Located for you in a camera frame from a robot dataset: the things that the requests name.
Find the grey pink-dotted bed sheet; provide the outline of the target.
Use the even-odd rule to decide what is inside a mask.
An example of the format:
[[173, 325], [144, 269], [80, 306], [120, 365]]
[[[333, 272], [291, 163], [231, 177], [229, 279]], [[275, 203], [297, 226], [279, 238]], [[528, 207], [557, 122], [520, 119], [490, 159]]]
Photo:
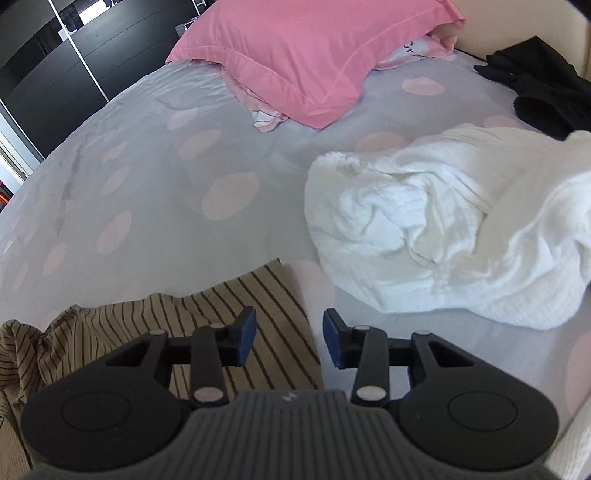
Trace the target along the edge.
[[367, 78], [329, 128], [270, 133], [215, 67], [169, 64], [73, 132], [1, 214], [1, 317], [45, 328], [72, 305], [182, 297], [280, 259], [318, 325], [335, 308], [393, 337], [433, 332], [543, 391], [563, 421], [590, 393], [590, 306], [534, 331], [467, 311], [384, 315], [322, 274], [304, 219], [308, 168], [331, 151], [404, 146], [458, 125], [516, 126], [511, 90], [463, 54]]

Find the white crumpled garment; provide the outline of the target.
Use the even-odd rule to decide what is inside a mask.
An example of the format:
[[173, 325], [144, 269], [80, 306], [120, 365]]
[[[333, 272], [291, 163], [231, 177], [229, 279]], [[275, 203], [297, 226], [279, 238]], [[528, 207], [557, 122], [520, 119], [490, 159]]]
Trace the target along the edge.
[[464, 125], [331, 152], [308, 170], [304, 213], [325, 275], [377, 311], [550, 330], [590, 282], [590, 135]]

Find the patterned pillow under pink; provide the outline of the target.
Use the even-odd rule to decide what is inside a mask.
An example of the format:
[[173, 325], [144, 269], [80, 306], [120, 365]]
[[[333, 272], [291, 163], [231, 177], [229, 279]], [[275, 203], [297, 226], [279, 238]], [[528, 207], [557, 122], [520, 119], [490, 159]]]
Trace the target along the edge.
[[337, 121], [362, 95], [363, 81], [370, 72], [391, 70], [428, 59], [447, 59], [457, 44], [456, 34], [435, 31], [412, 40], [382, 58], [380, 44], [366, 45], [354, 53], [330, 53], [325, 66], [301, 62], [293, 75], [280, 74], [256, 62], [243, 62], [245, 74], [221, 75], [225, 86], [249, 111], [259, 132], [276, 129], [287, 119], [322, 129]]

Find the black garment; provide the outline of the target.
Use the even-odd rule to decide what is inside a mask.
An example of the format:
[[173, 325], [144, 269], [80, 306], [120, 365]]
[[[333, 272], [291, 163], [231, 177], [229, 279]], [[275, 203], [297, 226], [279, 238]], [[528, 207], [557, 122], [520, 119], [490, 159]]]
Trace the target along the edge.
[[542, 133], [564, 140], [590, 129], [590, 81], [541, 38], [498, 50], [474, 70], [513, 90], [517, 117]]

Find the black sliding wardrobe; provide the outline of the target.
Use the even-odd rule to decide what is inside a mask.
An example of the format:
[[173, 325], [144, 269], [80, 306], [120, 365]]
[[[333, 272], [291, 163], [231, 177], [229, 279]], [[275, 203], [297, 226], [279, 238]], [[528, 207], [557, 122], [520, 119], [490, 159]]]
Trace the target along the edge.
[[211, 4], [191, 0], [4, 1], [1, 105], [42, 156], [159, 69]]

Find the beige padded headboard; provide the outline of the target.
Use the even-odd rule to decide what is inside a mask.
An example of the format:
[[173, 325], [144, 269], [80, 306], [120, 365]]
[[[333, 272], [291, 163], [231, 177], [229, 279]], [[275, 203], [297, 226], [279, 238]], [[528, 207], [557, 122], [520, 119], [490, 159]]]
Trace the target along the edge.
[[457, 46], [485, 58], [537, 36], [586, 79], [590, 77], [590, 21], [567, 1], [454, 0], [466, 19]]

